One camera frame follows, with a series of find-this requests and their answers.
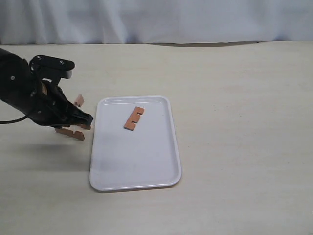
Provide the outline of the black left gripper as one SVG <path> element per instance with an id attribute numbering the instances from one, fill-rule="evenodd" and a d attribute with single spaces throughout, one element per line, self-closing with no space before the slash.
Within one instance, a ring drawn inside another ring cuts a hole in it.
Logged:
<path id="1" fill-rule="evenodd" d="M 91 126 L 93 116 L 70 103 L 59 86 L 30 78 L 25 81 L 24 88 L 26 89 L 24 114 L 34 123 L 54 128 L 71 127 L 76 124 Z"/>

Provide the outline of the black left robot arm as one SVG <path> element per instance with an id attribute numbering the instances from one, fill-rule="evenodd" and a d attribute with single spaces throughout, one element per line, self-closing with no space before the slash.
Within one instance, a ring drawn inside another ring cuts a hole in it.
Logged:
<path id="1" fill-rule="evenodd" d="M 67 100 L 59 87 L 70 79 L 75 63 L 70 60 L 37 55 L 30 61 L 0 51 L 0 99 L 24 114 L 19 121 L 31 119 L 40 126 L 60 129 L 72 125 L 89 127 L 90 114 Z"/>

